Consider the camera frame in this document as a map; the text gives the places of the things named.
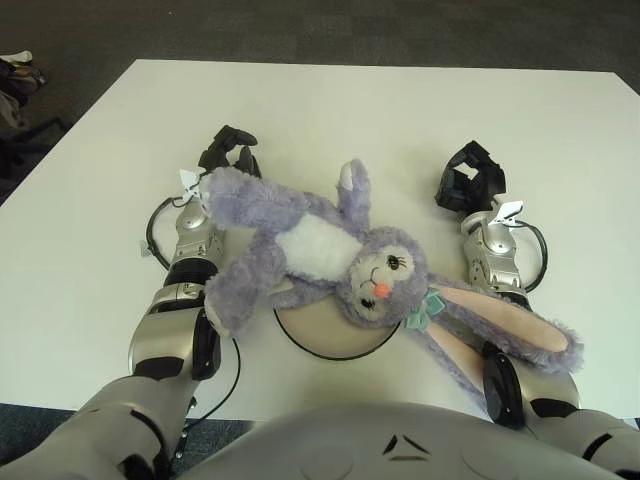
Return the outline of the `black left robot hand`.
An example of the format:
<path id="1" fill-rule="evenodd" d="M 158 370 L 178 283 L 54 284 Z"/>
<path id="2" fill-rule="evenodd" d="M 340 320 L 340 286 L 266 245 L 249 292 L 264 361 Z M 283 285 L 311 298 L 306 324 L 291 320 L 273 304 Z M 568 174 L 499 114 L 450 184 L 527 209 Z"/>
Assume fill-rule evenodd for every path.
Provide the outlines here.
<path id="1" fill-rule="evenodd" d="M 251 152 L 251 147 L 257 144 L 258 140 L 252 134 L 224 125 L 200 156 L 198 166 L 203 169 L 200 177 L 210 174 L 217 168 L 233 167 L 248 175 L 261 178 L 258 162 Z M 227 154 L 236 147 L 240 148 L 239 157 L 235 163 L 231 163 Z"/>

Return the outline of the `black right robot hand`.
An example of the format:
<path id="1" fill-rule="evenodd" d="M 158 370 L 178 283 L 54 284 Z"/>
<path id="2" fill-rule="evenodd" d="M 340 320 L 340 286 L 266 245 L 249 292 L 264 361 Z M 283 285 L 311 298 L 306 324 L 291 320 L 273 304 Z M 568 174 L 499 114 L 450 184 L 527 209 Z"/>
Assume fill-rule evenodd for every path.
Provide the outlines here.
<path id="1" fill-rule="evenodd" d="M 434 199 L 444 209 L 470 215 L 489 211 L 494 197 L 505 192 L 503 169 L 472 140 L 447 162 Z"/>

